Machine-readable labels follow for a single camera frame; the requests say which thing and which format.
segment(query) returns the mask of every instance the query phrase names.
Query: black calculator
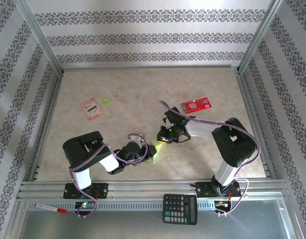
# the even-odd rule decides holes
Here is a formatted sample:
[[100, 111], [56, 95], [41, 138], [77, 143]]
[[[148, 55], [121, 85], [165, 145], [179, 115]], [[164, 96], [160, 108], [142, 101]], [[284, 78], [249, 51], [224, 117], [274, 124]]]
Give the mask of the black calculator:
[[165, 194], [163, 199], [163, 222], [169, 224], [196, 225], [196, 196]]

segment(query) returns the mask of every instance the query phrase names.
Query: white arm segment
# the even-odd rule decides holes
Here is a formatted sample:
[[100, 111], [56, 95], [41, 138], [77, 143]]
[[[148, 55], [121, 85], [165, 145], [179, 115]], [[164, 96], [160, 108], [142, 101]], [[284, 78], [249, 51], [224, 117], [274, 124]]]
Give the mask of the white arm segment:
[[[117, 167], [119, 167], [119, 162], [112, 154], [102, 159], [99, 163], [102, 164], [102, 166], [108, 172], [111, 172]], [[77, 183], [80, 189], [85, 189], [91, 185], [89, 168], [81, 172], [78, 172], [78, 173], [72, 172], [72, 174], [73, 174], [74, 181]]]
[[219, 127], [219, 125], [198, 123], [191, 120], [185, 125], [186, 131], [190, 136], [199, 136], [209, 139], [213, 138], [212, 131], [217, 127]]
[[78, 172], [78, 173], [72, 172], [72, 174], [73, 174], [74, 181], [77, 183], [80, 189], [85, 189], [91, 185], [89, 168], [81, 172]]
[[215, 174], [215, 179], [222, 185], [227, 186], [230, 184], [235, 178], [234, 175], [238, 168], [234, 168], [228, 165], [224, 160], [219, 167], [218, 171]]
[[[189, 121], [185, 128], [190, 136], [199, 136], [202, 138], [213, 138], [212, 131], [219, 127], [218, 125], [210, 125], [205, 123], [198, 123]], [[237, 168], [228, 165], [224, 160], [215, 174], [216, 180], [222, 185], [227, 186], [234, 180], [234, 175]]]

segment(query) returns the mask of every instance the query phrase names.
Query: red cap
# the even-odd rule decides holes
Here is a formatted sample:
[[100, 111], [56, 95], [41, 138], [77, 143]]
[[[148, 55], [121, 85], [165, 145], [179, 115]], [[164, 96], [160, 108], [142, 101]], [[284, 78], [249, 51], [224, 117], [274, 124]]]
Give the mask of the red cap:
[[58, 208], [58, 209], [57, 209], [57, 212], [66, 214], [66, 213], [67, 213], [67, 210], [62, 209], [62, 208]]

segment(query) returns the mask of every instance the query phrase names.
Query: white wall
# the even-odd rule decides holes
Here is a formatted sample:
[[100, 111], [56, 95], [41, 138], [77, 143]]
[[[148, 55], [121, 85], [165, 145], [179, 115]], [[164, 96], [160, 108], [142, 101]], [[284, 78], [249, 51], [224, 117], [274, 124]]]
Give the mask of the white wall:
[[306, 238], [306, 0], [283, 3], [245, 78]]
[[238, 66], [270, 0], [30, 0], [64, 69]]
[[32, 165], [57, 74], [11, 0], [0, 0], [0, 238]]

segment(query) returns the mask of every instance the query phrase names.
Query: wire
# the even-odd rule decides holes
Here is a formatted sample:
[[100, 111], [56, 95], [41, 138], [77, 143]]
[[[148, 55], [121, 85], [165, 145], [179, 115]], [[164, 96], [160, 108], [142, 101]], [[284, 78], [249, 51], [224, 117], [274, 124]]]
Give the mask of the wire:
[[232, 203], [232, 193], [231, 191], [228, 191], [228, 200], [227, 200], [227, 204], [231, 204]]
[[210, 120], [202, 120], [202, 119], [193, 119], [193, 118], [190, 118], [190, 117], [188, 117], [188, 116], [186, 116], [186, 115], [181, 114], [180, 112], [177, 112], [177, 111], [173, 110], [173, 109], [170, 108], [170, 107], [168, 106], [168, 104], [167, 104], [166, 102], [164, 102], [164, 101], [161, 101], [161, 104], [162, 104], [163, 106], [165, 106], [169, 111], [172, 111], [173, 113], [175, 113], [175, 114], [177, 114], [177, 115], [179, 115], [179, 116], [182, 116], [182, 117], [184, 117], [184, 118], [187, 119], [187, 120], [192, 120], [192, 121], [195, 121], [195, 122], [198, 122], [198, 123], [205, 123], [205, 124], [211, 124], [211, 125], [221, 125], [221, 126], [227, 126], [227, 127], [230, 127], [230, 128], [234, 128], [234, 129], [236, 129], [236, 130], [238, 130], [238, 131], [244, 133], [245, 135], [247, 135], [247, 136], [248, 136], [249, 138], [251, 138], [251, 139], [253, 140], [253, 142], [256, 144], [256, 147], [257, 147], [257, 154], [256, 154], [256, 156], [255, 156], [253, 159], [251, 159], [251, 160], [249, 160], [249, 161], [247, 161], [247, 162], [242, 163], [242, 164], [238, 167], [236, 173], [234, 174], [234, 178], [235, 178], [236, 180], [245, 180], [245, 181], [247, 182], [247, 186], [246, 186], [246, 188], [245, 188], [245, 190], [244, 190], [242, 196], [241, 196], [240, 199], [237, 201], [237, 203], [235, 204], [235, 206], [232, 207], [231, 210], [229, 210], [228, 212], [226, 212], [226, 211], [224, 211], [224, 210], [221, 210], [221, 209], [216, 209], [217, 211], [219, 211], [218, 216], [220, 216], [220, 215], [225, 215], [225, 216], [226, 216], [227, 214], [230, 214], [230, 213], [231, 213], [232, 211], [234, 211], [234, 210], [237, 208], [237, 206], [240, 204], [241, 200], [242, 200], [243, 197], [245, 196], [245, 194], [246, 194], [246, 192], [247, 192], [247, 190], [248, 190], [248, 187], [249, 187], [249, 181], [248, 181], [247, 178], [236, 178], [236, 176], [237, 176], [237, 174], [240, 172], [240, 170], [244, 168], [244, 166], [246, 166], [246, 165], [248, 165], [248, 164], [254, 162], [256, 159], [259, 158], [259, 156], [260, 156], [260, 154], [261, 154], [261, 152], [262, 152], [262, 149], [261, 149], [260, 144], [258, 143], [258, 141], [256, 140], [256, 138], [255, 138], [254, 136], [252, 136], [250, 133], [248, 133], [246, 130], [244, 130], [244, 129], [242, 129], [242, 128], [239, 128], [239, 127], [237, 127], [237, 126], [234, 126], [234, 125], [231, 125], [231, 124], [228, 124], [228, 123], [222, 123], [222, 122], [216, 122], [216, 121], [210, 121]]
[[226, 216], [226, 215], [230, 214], [232, 211], [234, 211], [234, 210], [238, 207], [238, 205], [240, 204], [240, 202], [242, 201], [243, 197], [245, 196], [245, 194], [246, 194], [246, 192], [247, 192], [247, 190], [248, 190], [248, 187], [249, 187], [249, 181], [248, 181], [247, 178], [238, 178], [238, 180], [245, 180], [246, 183], [247, 183], [247, 184], [246, 184], [246, 188], [245, 188], [245, 190], [244, 190], [242, 196], [238, 199], [237, 203], [236, 203], [236, 204], [231, 208], [231, 210], [229, 210], [228, 212], [226, 212], [226, 211], [224, 211], [224, 210], [221, 210], [221, 209], [216, 209], [217, 211], [221, 212], [221, 213], [218, 213], [219, 216], [221, 216], [221, 215]]
[[[126, 160], [124, 160], [124, 159], [119, 158], [119, 157], [117, 156], [117, 154], [114, 153], [114, 152], [112, 151], [111, 146], [109, 146], [108, 144], [105, 143], [105, 144], [103, 144], [103, 145], [102, 145], [102, 146], [101, 146], [101, 147], [100, 147], [100, 148], [99, 148], [90, 158], [88, 158], [86, 161], [84, 161], [83, 163], [81, 163], [79, 166], [77, 166], [77, 167], [75, 167], [75, 168], [69, 167], [70, 176], [71, 176], [71, 179], [72, 179], [73, 184], [74, 184], [74, 186], [76, 187], [76, 189], [77, 189], [80, 193], [82, 193], [84, 196], [86, 196], [87, 198], [91, 199], [91, 200], [94, 202], [94, 204], [95, 204], [94, 207], [93, 207], [93, 210], [92, 210], [90, 213], [88, 213], [87, 215], [84, 215], [83, 218], [89, 217], [90, 215], [92, 215], [92, 214], [96, 211], [96, 209], [98, 208], [98, 202], [97, 202], [97, 200], [96, 200], [94, 197], [92, 197], [91, 195], [89, 195], [89, 194], [83, 192], [83, 191], [79, 188], [79, 186], [77, 185], [77, 183], [76, 183], [75, 180], [74, 180], [73, 172], [76, 171], [76, 170], [78, 170], [78, 169], [80, 169], [80, 168], [82, 168], [82, 167], [84, 167], [85, 165], [87, 165], [87, 164], [88, 164], [92, 159], [94, 159], [94, 158], [98, 155], [98, 153], [100, 153], [101, 150], [103, 150], [105, 147], [107, 147], [107, 148], [109, 149], [109, 151], [114, 155], [114, 157], [115, 157], [117, 160], [120, 160], [120, 161], [125, 162], [125, 163], [129, 163], [129, 164], [140, 163], [140, 162], [145, 158], [145, 156], [146, 156], [147, 153], [148, 153], [148, 144], [147, 144], [146, 140], [144, 139], [144, 137], [142, 137], [141, 135], [139, 135], [139, 134], [137, 134], [137, 133], [130, 133], [130, 134], [128, 135], [128, 138], [129, 138], [129, 139], [131, 139], [131, 135], [135, 135], [135, 136], [140, 137], [140, 138], [143, 140], [143, 142], [145, 143], [146, 149], [145, 149], [144, 155], [143, 155], [141, 158], [139, 158], [138, 160], [132, 161], [132, 162], [128, 162], [128, 161], [126, 161]], [[81, 210], [82, 208], [83, 208], [83, 207], [79, 207], [79, 209], [78, 209], [78, 211], [77, 211], [78, 217], [81, 216], [80, 210]]]

